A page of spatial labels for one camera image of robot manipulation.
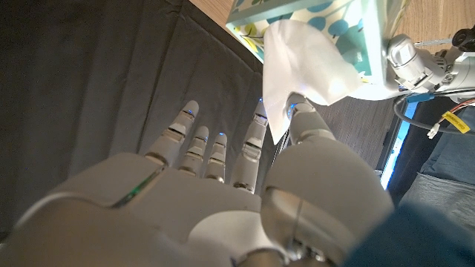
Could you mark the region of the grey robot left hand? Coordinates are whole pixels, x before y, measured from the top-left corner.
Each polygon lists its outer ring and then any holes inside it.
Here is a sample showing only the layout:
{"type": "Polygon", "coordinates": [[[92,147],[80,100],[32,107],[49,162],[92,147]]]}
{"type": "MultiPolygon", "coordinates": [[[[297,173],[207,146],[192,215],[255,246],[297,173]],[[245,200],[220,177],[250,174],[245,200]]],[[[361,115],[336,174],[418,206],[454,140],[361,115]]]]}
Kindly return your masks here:
{"type": "Polygon", "coordinates": [[[457,47],[432,54],[409,36],[393,37],[387,49],[390,78],[404,93],[432,93],[460,103],[474,98],[474,52],[457,47]]]}

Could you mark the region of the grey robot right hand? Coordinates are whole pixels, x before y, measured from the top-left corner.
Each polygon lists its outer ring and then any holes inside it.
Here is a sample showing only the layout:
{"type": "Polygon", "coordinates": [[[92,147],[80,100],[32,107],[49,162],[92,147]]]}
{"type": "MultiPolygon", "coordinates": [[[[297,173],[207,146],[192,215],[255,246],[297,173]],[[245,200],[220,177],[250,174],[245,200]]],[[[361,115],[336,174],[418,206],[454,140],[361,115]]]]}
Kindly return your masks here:
{"type": "Polygon", "coordinates": [[[302,95],[292,141],[255,194],[269,114],[257,106],[225,183],[226,137],[207,128],[172,167],[198,112],[188,103],[148,153],[117,154],[32,205],[1,244],[3,266],[337,266],[394,209],[373,169],[302,95]]]}

